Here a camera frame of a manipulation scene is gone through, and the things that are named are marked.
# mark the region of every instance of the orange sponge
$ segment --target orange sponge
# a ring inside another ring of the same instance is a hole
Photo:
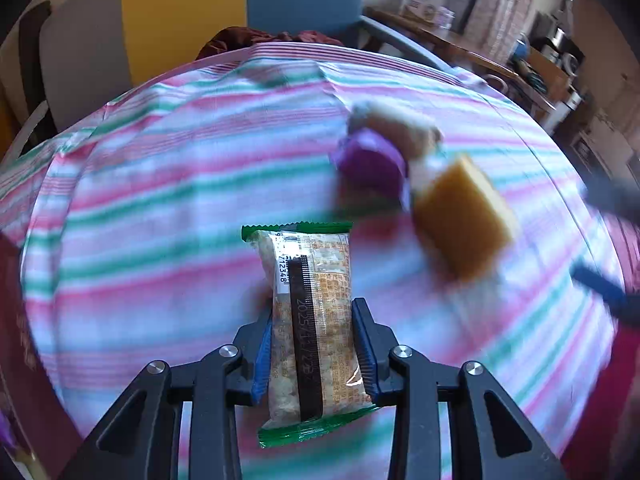
[[[490,270],[519,231],[505,199],[468,156],[414,197],[414,221],[460,280]]]

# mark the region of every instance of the red cloth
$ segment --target red cloth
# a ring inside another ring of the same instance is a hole
[[[215,56],[229,50],[238,50],[239,48],[252,46],[256,43],[267,43],[268,41],[293,41],[295,43],[322,43],[344,46],[341,41],[330,38],[316,30],[303,30],[297,36],[292,36],[288,32],[281,32],[277,36],[273,36],[268,32],[249,27],[227,27],[207,41],[207,44],[202,47],[196,59]]]
[[[605,480],[613,438],[636,369],[640,331],[620,325],[611,349],[611,361],[600,372],[574,437],[562,455],[570,480]]]
[[[0,392],[18,444],[57,478],[82,438],[60,404],[36,352],[20,287],[20,250],[0,233]]]

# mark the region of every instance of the metal screw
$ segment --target metal screw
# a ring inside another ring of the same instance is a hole
[[[414,349],[407,345],[398,345],[394,347],[394,354],[398,357],[411,357],[414,354]]]
[[[480,375],[484,372],[484,367],[477,361],[469,361],[465,365],[465,370],[469,375]]]
[[[162,361],[151,361],[146,366],[146,371],[149,372],[151,375],[161,374],[162,372],[164,372],[164,362],[162,362]]]
[[[224,345],[220,347],[219,352],[222,357],[236,357],[238,355],[238,348],[234,345]]]

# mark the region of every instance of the blue gripper pad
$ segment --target blue gripper pad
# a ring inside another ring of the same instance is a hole
[[[604,302],[609,305],[617,305],[625,303],[626,301],[625,291],[621,287],[610,282],[607,278],[601,276],[594,269],[590,269],[584,264],[574,265],[571,269],[571,277],[576,282],[597,292],[602,296]]]
[[[380,394],[378,368],[376,367],[369,336],[365,330],[360,313],[355,308],[351,309],[351,323],[353,324],[353,343],[356,349],[356,355],[358,356],[364,391],[371,397],[372,402],[375,404]]]
[[[269,374],[271,371],[271,319],[267,323],[264,333],[262,334],[262,342],[258,349],[258,356],[255,360],[254,368],[254,384],[251,386],[251,398],[255,404],[267,391],[269,384]]]

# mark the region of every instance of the green package edge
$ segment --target green package edge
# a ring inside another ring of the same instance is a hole
[[[271,225],[243,225],[241,237],[247,241],[256,231],[289,231],[308,234],[341,234],[348,233],[353,227],[352,222],[295,222],[292,224]],[[335,415],[305,420],[281,428],[258,430],[258,443],[261,448],[285,446],[295,442],[304,442],[311,438],[331,433],[345,424],[349,424],[368,413],[375,412],[379,407],[372,405],[361,408],[356,412],[336,413]]]
[[[306,420],[305,422],[283,426],[282,428],[267,430],[260,428],[258,430],[258,443],[264,449],[266,447],[286,446],[295,442],[304,442],[305,440],[331,433],[345,424],[349,424],[379,409],[379,406],[372,405],[360,408],[357,412],[336,413],[335,415],[314,418],[313,420]]]
[[[256,231],[290,231],[308,234],[340,234],[348,233],[353,227],[352,222],[294,222],[291,224],[272,225],[243,225],[241,237],[247,241]]]

